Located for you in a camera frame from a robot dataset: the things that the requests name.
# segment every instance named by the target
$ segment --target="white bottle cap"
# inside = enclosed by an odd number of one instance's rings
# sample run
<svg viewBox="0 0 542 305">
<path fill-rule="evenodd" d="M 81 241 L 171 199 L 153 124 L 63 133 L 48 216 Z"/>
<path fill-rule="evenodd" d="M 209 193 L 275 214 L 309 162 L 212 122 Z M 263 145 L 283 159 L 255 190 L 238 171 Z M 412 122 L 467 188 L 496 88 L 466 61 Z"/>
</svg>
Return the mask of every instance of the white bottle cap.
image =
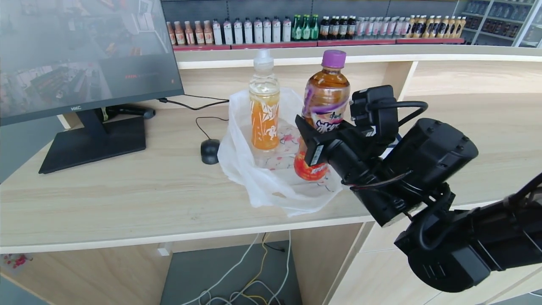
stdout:
<svg viewBox="0 0 542 305">
<path fill-rule="evenodd" d="M 258 55 L 254 58 L 254 68 L 258 71 L 273 69 L 273 58 L 269 49 L 259 49 Z"/>
</svg>

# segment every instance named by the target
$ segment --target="monitor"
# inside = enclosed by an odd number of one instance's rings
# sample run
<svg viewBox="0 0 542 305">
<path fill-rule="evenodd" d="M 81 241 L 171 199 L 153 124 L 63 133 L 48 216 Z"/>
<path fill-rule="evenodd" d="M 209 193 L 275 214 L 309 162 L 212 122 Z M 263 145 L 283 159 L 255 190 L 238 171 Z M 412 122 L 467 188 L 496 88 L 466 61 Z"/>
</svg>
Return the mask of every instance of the monitor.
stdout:
<svg viewBox="0 0 542 305">
<path fill-rule="evenodd" d="M 183 94 L 160 0 L 10 0 L 0 8 L 0 125 L 76 112 L 40 169 L 143 150 L 136 117 L 96 109 Z"/>
</svg>

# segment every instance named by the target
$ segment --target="purple bottle cap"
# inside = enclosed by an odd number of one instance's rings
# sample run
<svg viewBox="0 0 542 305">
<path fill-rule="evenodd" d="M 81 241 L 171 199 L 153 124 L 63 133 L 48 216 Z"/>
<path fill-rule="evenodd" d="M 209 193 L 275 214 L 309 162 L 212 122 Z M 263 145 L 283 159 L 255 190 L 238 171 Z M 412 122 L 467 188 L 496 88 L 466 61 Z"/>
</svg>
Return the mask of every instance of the purple bottle cap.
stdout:
<svg viewBox="0 0 542 305">
<path fill-rule="evenodd" d="M 346 52 L 339 50 L 326 50 L 324 56 L 322 56 L 322 66 L 342 69 L 344 68 L 344 62 L 346 61 Z"/>
</svg>

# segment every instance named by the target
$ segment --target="monitor stand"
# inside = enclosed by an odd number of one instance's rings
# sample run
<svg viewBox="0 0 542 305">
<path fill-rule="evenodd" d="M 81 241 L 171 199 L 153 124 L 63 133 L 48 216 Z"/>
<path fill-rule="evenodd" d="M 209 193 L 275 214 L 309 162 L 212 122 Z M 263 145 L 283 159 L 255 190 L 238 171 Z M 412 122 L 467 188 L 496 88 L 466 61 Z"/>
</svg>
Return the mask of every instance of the monitor stand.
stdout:
<svg viewBox="0 0 542 305">
<path fill-rule="evenodd" d="M 94 110 L 77 112 L 84 128 L 56 134 L 40 174 L 144 150 L 145 123 L 134 117 L 103 124 Z"/>
</svg>

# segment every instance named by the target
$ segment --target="monitor base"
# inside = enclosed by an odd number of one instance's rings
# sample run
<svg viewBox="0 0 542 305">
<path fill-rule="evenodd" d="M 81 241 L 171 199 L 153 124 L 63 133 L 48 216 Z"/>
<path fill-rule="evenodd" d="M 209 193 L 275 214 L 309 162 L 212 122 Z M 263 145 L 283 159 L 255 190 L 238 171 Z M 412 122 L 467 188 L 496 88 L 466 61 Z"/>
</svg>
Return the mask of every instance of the monitor base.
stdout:
<svg viewBox="0 0 542 305">
<path fill-rule="evenodd" d="M 146 148 L 143 117 L 118 120 L 103 126 L 105 136 L 95 136 L 87 127 L 56 134 L 39 173 L 49 174 Z"/>
</svg>

